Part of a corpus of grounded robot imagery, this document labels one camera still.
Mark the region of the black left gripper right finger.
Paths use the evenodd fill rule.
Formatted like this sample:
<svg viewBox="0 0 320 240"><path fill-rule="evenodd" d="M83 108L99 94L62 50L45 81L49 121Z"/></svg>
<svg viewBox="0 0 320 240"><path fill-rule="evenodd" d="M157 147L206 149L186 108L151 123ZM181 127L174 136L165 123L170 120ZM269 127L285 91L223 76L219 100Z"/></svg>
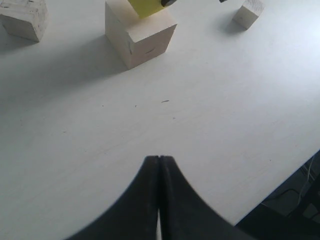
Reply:
<svg viewBox="0 0 320 240"><path fill-rule="evenodd" d="M161 156L158 202L163 240L251 240L197 194L172 156Z"/></svg>

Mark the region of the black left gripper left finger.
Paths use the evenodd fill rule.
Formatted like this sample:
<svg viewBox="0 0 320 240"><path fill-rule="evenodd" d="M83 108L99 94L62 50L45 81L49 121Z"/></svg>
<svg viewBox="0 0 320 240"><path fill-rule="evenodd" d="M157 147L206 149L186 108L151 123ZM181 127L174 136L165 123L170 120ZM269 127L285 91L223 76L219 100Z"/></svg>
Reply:
<svg viewBox="0 0 320 240"><path fill-rule="evenodd" d="M69 240L156 240L160 159L147 156L115 203Z"/></svg>

